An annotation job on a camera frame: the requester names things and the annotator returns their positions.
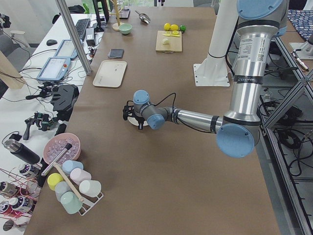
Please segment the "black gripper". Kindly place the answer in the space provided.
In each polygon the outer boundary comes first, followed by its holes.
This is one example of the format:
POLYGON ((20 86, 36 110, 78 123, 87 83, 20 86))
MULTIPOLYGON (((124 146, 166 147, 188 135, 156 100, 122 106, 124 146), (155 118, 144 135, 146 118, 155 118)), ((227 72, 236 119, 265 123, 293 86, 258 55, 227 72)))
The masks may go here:
POLYGON ((130 102, 130 100, 128 100, 126 102, 126 105, 123 108, 123 119, 128 121, 128 117, 135 118, 139 123, 138 129, 142 130, 143 129, 143 122, 145 119, 143 117, 139 117, 135 114, 134 105, 129 105, 129 102, 130 102))

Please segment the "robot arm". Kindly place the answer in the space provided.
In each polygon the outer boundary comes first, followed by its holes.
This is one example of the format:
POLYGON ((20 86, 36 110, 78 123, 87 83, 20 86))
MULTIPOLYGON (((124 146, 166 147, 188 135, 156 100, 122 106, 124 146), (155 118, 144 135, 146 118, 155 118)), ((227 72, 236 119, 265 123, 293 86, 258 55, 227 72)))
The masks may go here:
POLYGON ((214 133, 219 149, 228 156, 249 155, 259 140, 257 107, 269 46, 287 28, 287 0, 223 0, 220 2, 207 58, 194 65, 197 86, 227 86, 226 57, 232 37, 240 37, 229 110, 213 116, 177 108, 158 107, 145 90, 134 93, 123 118, 157 130, 167 122, 214 133))

